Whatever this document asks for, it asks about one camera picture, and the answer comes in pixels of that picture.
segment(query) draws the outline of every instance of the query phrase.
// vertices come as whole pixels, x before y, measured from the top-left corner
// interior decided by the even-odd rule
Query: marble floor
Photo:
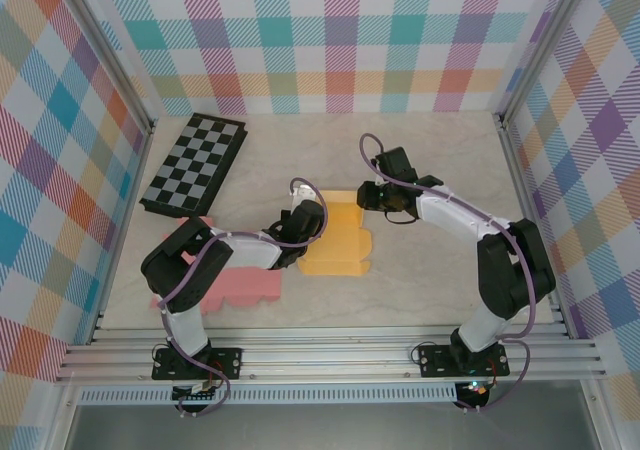
[[[209,215],[225,230],[258,230],[290,206],[288,183],[305,177],[322,189],[356,189],[373,174],[358,139],[378,135],[386,148],[403,146],[419,175],[432,174],[484,210],[521,218],[492,117],[486,112],[252,115],[248,136]],[[138,198],[187,119],[163,117],[153,139]],[[375,145],[369,147],[373,155]],[[441,229],[392,225],[366,212],[373,234],[371,270],[362,277],[304,276],[284,271],[282,296],[254,307],[224,305],[207,327],[394,326],[460,324],[480,303],[475,247]],[[144,257],[176,228],[175,220],[135,205],[111,289],[103,328],[160,328],[140,273]],[[546,300],[537,322],[552,321]]]

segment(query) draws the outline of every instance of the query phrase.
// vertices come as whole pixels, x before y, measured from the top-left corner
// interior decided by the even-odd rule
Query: pink sponge
[[[201,218],[207,225],[213,226],[211,218]],[[178,223],[182,225],[185,220],[181,218]],[[195,257],[187,253],[183,253],[182,258],[188,263],[195,260]],[[216,312],[222,307],[223,300],[236,307],[250,307],[256,305],[261,299],[273,302],[280,298],[281,272],[281,270],[264,270],[256,267],[223,270],[200,302],[200,311],[203,315],[207,312]],[[156,304],[157,300],[154,298],[151,305],[155,307]]]

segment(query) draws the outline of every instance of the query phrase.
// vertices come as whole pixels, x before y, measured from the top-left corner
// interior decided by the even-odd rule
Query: black mounting plate
[[[152,380],[207,380],[209,378],[209,372],[187,362],[173,346],[159,348],[153,358],[155,363],[151,371]],[[210,362],[213,368],[221,370],[229,380],[240,378],[241,348],[211,348],[206,361]]]
[[[428,377],[492,377],[494,370],[490,362],[495,366],[495,375],[497,377],[506,377],[509,375],[509,361],[506,360],[507,354],[502,345],[493,345],[488,353],[483,355],[482,360],[478,360],[475,365],[470,366],[470,370],[463,373],[458,368],[449,345],[420,345],[418,347],[418,362],[420,363],[420,376]]]

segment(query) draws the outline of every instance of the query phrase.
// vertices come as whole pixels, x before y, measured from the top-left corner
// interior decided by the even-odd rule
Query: yellow sponge
[[[360,276],[369,271],[371,262],[362,261],[371,253],[371,232],[360,228],[364,210],[356,204],[356,192],[323,191],[329,221],[322,238],[309,245],[298,259],[305,275]]]

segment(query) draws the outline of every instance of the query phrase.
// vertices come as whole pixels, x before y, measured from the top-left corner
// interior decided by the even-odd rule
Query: chessboard
[[[194,113],[142,196],[144,209],[206,215],[246,135],[243,122]]]

